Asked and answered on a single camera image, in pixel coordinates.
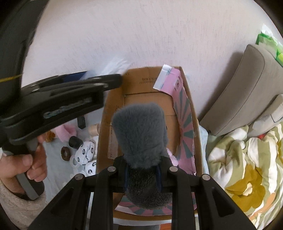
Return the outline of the white fleece sleeve forearm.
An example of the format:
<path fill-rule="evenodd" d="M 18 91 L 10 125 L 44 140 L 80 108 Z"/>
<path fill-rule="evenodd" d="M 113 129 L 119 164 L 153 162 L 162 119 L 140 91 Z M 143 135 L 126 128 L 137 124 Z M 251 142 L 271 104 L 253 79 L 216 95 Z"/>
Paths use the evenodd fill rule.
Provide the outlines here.
<path fill-rule="evenodd" d="M 27 229 L 46 207 L 46 193 L 36 200 L 29 200 L 16 178 L 1 179 L 1 205 L 13 224 L 19 229 Z"/>

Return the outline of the person's left hand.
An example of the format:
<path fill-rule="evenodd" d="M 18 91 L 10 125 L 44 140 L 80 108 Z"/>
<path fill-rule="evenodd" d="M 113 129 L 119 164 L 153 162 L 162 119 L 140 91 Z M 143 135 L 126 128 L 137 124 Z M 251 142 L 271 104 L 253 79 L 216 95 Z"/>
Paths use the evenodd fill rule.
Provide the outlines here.
<path fill-rule="evenodd" d="M 37 139 L 38 147 L 33 154 L 1 157 L 1 181 L 16 196 L 25 195 L 16 175 L 27 173 L 28 178 L 36 182 L 47 177 L 46 153 L 43 147 L 46 135 L 42 134 Z"/>

